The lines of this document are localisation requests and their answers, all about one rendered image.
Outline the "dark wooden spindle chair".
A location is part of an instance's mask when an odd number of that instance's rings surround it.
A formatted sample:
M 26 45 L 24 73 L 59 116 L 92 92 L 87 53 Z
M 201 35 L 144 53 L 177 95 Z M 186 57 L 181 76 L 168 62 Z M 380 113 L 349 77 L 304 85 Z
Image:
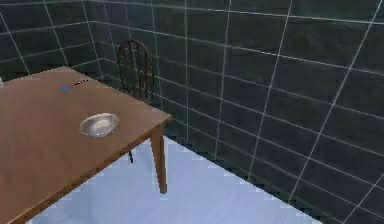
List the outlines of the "dark wooden spindle chair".
M 139 101 L 151 104 L 156 72 L 147 47 L 135 39 L 122 41 L 116 52 L 116 62 L 120 90 Z

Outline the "silver metal bowl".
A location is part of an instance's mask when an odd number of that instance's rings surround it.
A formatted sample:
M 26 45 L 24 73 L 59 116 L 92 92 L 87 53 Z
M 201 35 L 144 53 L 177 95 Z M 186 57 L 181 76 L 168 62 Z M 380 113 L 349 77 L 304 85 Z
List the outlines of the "silver metal bowl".
M 83 120 L 79 130 L 86 136 L 105 137 L 115 130 L 119 122 L 120 120 L 115 114 L 100 113 Z

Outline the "brown wooden table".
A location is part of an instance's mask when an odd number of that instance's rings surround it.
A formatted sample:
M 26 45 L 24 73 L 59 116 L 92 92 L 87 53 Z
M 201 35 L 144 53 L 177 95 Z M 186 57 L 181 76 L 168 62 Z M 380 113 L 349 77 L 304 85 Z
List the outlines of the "brown wooden table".
M 60 87 L 88 79 L 69 91 Z M 105 137 L 83 135 L 86 118 L 115 114 Z M 170 115 L 69 67 L 0 88 L 0 224 L 25 224 L 149 140 L 159 188 L 167 191 L 163 126 Z

